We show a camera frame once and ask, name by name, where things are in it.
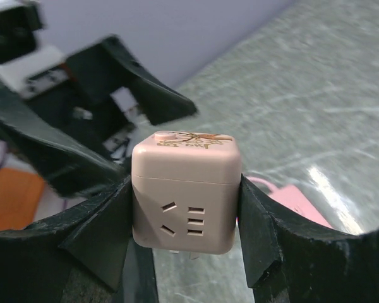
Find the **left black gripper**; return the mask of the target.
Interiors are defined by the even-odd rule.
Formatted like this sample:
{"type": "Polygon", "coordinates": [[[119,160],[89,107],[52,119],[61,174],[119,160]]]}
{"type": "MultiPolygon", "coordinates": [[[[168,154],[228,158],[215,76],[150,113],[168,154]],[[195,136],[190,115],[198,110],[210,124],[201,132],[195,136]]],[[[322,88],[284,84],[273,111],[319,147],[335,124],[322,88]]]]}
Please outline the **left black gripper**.
{"type": "Polygon", "coordinates": [[[0,139],[62,197],[89,196],[126,177],[111,161],[131,157],[137,127],[111,97],[118,89],[129,90],[154,126],[198,112],[193,101],[149,73],[117,35],[70,55],[66,66],[75,84],[27,81],[31,110],[0,88],[0,139]]]}

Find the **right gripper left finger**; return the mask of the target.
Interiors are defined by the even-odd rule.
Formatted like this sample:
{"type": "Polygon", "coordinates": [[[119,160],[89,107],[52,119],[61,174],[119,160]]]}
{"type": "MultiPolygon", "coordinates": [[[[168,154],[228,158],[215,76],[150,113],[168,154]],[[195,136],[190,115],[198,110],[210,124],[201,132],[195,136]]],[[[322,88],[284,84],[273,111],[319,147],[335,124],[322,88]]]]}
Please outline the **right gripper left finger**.
{"type": "Polygon", "coordinates": [[[22,230],[0,231],[0,302],[110,302],[132,223],[131,179],[22,230]]]}

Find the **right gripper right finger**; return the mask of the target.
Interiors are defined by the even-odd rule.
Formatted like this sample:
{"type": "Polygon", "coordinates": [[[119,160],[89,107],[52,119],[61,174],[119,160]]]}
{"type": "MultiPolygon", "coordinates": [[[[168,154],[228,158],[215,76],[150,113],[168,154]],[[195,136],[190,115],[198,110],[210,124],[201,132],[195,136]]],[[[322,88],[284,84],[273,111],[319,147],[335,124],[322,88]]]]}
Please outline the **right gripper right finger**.
{"type": "Polygon", "coordinates": [[[242,178],[238,225],[256,302],[379,302],[379,229],[324,227],[242,178]]]}

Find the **pink power strip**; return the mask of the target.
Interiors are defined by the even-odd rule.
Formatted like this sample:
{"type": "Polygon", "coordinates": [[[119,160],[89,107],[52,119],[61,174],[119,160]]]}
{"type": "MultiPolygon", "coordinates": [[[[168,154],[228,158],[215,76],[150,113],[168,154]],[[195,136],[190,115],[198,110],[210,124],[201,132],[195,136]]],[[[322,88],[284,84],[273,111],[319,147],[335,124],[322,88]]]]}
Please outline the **pink power strip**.
{"type": "Polygon", "coordinates": [[[256,186],[264,186],[268,189],[268,196],[282,206],[296,212],[302,217],[328,228],[332,226],[326,221],[322,214],[313,206],[306,196],[295,186],[287,185],[277,187],[275,184],[258,177],[247,176],[256,186]]]}

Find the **pink cube adapter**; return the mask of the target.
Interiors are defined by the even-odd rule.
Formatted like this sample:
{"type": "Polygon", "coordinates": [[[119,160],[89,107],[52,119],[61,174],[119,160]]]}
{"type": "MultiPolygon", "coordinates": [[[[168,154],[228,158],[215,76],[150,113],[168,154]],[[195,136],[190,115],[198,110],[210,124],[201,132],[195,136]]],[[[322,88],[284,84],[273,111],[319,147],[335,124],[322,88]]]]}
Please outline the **pink cube adapter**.
{"type": "Polygon", "coordinates": [[[234,244],[242,161],[226,134],[158,131],[133,148],[133,238],[143,247],[224,254],[234,244]]]}

